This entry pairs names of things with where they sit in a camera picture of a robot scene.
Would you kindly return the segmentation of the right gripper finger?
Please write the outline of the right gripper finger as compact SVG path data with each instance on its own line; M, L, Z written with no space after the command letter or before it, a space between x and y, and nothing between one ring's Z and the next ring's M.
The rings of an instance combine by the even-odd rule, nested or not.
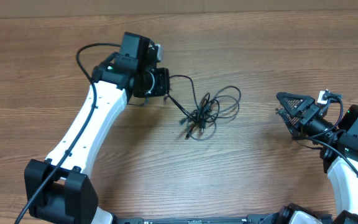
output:
M287 111L285 108L276 108L275 112L283 119L285 126L292 136L300 135L300 110L293 109Z
M277 100L289 115L301 115L315 103L314 98L306 95L296 95L287 92L278 92Z

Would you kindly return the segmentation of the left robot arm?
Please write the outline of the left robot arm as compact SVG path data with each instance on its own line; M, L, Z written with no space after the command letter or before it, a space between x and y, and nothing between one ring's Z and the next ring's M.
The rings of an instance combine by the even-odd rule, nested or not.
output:
M26 213L50 223L116 223L99 206L91 174L100 147L113 122L131 97L164 96L169 92L167 68L158 68L163 46L139 34L125 32L119 51L111 53L91 73L89 92L79 113L57 146L24 170Z

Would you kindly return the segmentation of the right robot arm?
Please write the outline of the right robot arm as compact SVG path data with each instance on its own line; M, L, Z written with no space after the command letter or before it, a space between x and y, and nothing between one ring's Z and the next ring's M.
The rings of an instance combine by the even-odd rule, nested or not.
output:
M337 216L333 223L358 223L358 105L341 109L335 123L324 117L330 104L342 105L342 96L322 90L318 99L311 96L278 92L283 119L291 138L297 143L312 143L318 150L324 173L334 191Z

